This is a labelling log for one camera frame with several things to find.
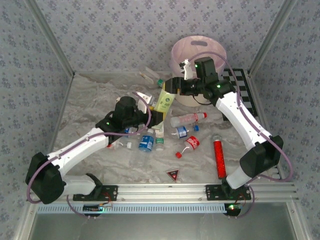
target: red triangle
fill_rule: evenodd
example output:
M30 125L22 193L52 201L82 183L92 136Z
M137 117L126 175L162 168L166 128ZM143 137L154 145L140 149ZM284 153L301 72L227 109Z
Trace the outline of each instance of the red triangle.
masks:
M178 173L179 173L179 170L173 170L173 171L167 171L166 172L170 178L172 178L175 182L177 181L177 178L178 178Z

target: red tube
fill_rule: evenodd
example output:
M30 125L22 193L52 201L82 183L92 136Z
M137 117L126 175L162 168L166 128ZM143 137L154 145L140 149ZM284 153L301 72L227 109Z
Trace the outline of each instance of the red tube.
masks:
M214 154L215 154L215 161L216 161L216 170L218 172L218 178L223 179L227 176L227 173L226 173L226 166L225 166L224 152L222 149L221 137L217 138L217 136L214 136L214 138L215 140L213 140L213 147L214 147Z

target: blue water bottle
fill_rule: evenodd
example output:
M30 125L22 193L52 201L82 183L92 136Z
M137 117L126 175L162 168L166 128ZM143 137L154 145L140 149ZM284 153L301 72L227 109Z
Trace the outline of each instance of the blue water bottle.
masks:
M143 135L141 137L141 141L139 144L139 149L143 152L151 152L152 147L154 145L154 130L153 129L148 129L146 135Z

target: metal bracket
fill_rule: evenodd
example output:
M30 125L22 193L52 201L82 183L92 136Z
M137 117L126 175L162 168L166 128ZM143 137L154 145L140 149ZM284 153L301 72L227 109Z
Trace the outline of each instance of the metal bracket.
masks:
M107 202L107 201L117 201L118 196L118 186L117 185L103 185L101 186L101 192L98 196L93 197L92 195L73 195L73 201L86 201L86 202Z
M251 200L251 194L248 187L241 186L236 190L232 190L230 193L226 194L223 191L222 185L206 185L205 186L206 199L208 201L241 201L241 200Z

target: plastic bucket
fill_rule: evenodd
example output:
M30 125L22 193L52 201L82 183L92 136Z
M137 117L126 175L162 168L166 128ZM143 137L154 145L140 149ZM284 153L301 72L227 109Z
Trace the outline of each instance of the plastic bucket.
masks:
M175 77L183 77L184 74L181 73L181 69L179 63L183 62L185 59L190 59L194 55L202 52L215 52L217 54L222 55L225 59L227 59L227 53L225 48L216 40L206 36L187 36L185 38L177 41L171 50L171 60L170 60L170 68L173 72L173 76ZM220 57L210 54L204 53L196 57L191 61L191 68L193 70L193 76L196 77L196 69L195 69L195 60L203 57L210 57L214 61L215 71L218 75L221 75L225 69L225 61L223 61ZM195 97L196 100L200 103L205 103L207 100L203 97L203 95L199 95ZM197 107L200 106L192 96L180 96L177 95L175 99L181 104L189 107Z

